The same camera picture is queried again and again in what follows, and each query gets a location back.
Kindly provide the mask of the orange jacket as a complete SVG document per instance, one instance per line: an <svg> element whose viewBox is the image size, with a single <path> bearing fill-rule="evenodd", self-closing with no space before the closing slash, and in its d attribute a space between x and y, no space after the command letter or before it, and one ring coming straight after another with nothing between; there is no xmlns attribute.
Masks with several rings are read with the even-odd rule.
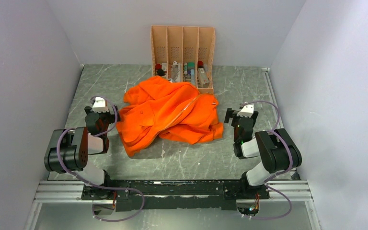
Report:
<svg viewBox="0 0 368 230"><path fill-rule="evenodd" d="M217 98L188 82L171 83L153 76L128 90L123 100L129 105L119 110L116 129L129 157L156 137L189 144L223 137Z"/></svg>

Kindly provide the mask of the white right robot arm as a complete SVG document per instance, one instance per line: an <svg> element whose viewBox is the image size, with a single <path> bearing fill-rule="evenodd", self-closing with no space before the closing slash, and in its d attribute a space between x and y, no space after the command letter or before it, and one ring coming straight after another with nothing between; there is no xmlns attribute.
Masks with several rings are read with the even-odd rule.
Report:
<svg viewBox="0 0 368 230"><path fill-rule="evenodd" d="M302 156L284 128L254 132L258 112L251 105L241 110L227 108L224 122L233 127L233 150L239 159L259 157L261 162L242 175L239 191L252 198L258 186L302 164Z"/></svg>

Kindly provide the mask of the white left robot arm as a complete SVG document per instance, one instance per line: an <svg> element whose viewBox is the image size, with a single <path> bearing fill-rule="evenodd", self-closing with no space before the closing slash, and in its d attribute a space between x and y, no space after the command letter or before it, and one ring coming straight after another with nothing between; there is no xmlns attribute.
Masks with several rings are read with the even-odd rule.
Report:
<svg viewBox="0 0 368 230"><path fill-rule="evenodd" d="M49 172L70 173L87 186L95 184L94 193L101 199L113 194L109 174L89 161L89 155L104 154L109 150L107 132L120 121L116 105L111 108L86 106L85 126L73 131L54 130L44 156L44 166Z"/></svg>

